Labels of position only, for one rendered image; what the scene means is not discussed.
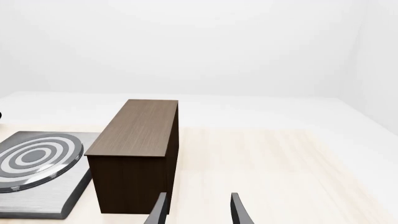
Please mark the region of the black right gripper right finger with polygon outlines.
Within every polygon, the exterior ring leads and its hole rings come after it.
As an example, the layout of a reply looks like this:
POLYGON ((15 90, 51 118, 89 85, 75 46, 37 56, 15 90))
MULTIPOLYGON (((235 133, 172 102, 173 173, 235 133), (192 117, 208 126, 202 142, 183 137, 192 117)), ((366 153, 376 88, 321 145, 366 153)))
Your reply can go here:
POLYGON ((236 192, 231 194, 230 209, 233 224, 254 224, 236 192))

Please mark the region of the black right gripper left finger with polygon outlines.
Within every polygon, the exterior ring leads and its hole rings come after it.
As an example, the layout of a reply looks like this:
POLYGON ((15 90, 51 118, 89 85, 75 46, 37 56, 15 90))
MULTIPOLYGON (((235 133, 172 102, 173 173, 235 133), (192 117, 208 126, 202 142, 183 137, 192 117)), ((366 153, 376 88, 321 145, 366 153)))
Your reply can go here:
POLYGON ((162 192, 144 224, 165 224, 167 218, 167 193, 162 192))

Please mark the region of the flat black stove plate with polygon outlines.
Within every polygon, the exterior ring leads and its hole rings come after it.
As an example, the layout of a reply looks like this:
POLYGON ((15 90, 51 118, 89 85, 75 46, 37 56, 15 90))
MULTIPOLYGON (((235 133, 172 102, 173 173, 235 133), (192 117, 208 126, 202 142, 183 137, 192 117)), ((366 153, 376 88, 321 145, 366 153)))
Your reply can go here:
POLYGON ((64 220, 91 181, 93 132, 18 131, 0 142, 0 218, 64 220))

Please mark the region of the brown wooden cabinet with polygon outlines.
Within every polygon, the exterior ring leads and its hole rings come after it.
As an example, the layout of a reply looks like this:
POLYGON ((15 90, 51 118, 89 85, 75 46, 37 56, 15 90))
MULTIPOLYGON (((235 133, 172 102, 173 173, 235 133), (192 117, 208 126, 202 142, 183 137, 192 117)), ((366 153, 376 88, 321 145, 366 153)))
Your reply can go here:
POLYGON ((85 152, 100 211, 150 214, 172 199, 179 150, 177 100, 127 100, 85 152))

